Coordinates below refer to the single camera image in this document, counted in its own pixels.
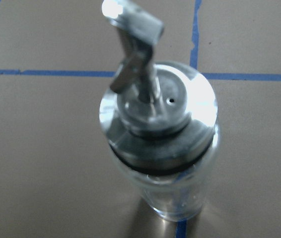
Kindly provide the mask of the glass sauce bottle metal cap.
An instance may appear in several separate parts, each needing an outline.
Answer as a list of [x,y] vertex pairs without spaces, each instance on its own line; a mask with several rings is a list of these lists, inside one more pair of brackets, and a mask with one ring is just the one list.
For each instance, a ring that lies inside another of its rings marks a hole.
[[99,108],[115,164],[160,217],[190,219],[219,148],[214,90],[189,65],[153,60],[161,20],[130,0],[105,0],[101,10],[125,52]]

